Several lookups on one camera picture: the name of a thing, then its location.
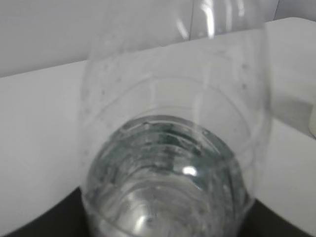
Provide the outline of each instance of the white object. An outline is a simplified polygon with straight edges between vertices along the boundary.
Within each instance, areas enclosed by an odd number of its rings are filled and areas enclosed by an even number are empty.
[[[316,23],[290,18],[267,26],[273,103],[291,98],[312,104]],[[0,236],[40,216],[79,185],[76,121],[84,65],[0,78]],[[313,235],[315,157],[314,139],[275,119],[258,193],[265,205]]]
[[[312,135],[316,137],[316,104],[314,105],[312,114],[311,114],[311,120],[310,120],[310,131]]]

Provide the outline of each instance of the dark surface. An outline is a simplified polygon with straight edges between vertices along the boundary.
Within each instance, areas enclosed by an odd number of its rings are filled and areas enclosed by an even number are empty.
[[[41,217],[5,237],[89,237],[80,190],[76,189]],[[256,201],[239,237],[310,236]]]

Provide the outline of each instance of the white surface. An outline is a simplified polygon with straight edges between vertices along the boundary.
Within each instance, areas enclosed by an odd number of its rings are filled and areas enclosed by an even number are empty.
[[[316,23],[292,18],[269,23],[268,30],[273,103],[310,103],[316,93]],[[79,184],[75,141],[83,66],[0,79],[0,235],[47,211]],[[316,141],[285,123],[274,120],[258,197],[316,235]]]
[[[76,116],[83,66],[0,78],[0,236],[78,186]]]
[[[261,0],[273,20],[278,0]],[[106,0],[0,0],[0,77],[85,60]]]

